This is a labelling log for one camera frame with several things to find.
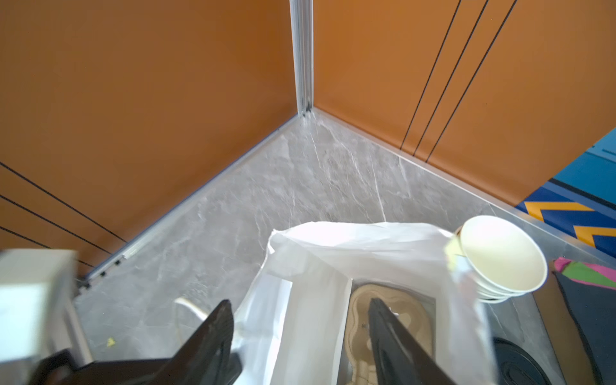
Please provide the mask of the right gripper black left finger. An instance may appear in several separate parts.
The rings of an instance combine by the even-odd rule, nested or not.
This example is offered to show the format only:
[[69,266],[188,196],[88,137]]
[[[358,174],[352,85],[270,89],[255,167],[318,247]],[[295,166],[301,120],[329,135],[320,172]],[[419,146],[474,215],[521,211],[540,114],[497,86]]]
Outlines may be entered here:
[[150,384],[227,384],[234,316],[229,300],[221,301],[189,340],[149,381]]

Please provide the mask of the beige pulp cup carrier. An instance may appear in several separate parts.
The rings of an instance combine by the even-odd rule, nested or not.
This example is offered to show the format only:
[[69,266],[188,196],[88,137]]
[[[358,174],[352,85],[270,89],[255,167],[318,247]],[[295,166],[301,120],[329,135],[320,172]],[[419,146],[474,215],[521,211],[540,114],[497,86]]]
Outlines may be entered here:
[[368,316],[373,298],[382,300],[425,352],[433,356],[432,322],[424,306],[405,291],[363,285],[352,293],[346,318],[344,350],[352,368],[349,384],[377,383]]

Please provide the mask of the patterned paper gift bag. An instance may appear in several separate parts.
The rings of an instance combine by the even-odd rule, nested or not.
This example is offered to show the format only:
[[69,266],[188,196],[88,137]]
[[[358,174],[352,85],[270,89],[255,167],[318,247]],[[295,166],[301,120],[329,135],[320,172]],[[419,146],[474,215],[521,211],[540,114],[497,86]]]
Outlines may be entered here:
[[433,356],[456,384],[497,381],[489,323],[469,268],[451,268],[452,234],[423,223],[309,222],[272,232],[266,259],[234,307],[240,384],[348,383],[352,293],[402,290],[432,322]]

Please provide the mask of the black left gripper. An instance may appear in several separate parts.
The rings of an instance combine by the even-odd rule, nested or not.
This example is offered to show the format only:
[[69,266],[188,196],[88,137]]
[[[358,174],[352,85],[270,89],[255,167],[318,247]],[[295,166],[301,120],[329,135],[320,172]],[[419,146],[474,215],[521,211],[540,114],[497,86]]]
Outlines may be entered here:
[[30,384],[232,384],[241,373],[239,355],[232,354],[225,367],[210,364],[202,373],[165,372],[169,359],[92,362],[80,367],[72,353],[62,350],[41,360]]

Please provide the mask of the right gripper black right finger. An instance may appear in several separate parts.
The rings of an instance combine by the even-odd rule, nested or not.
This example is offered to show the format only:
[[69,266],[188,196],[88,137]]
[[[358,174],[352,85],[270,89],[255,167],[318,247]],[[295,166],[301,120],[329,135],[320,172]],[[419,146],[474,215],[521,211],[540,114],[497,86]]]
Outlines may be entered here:
[[369,332],[379,384],[446,385],[453,381],[438,367],[379,298],[370,301]]

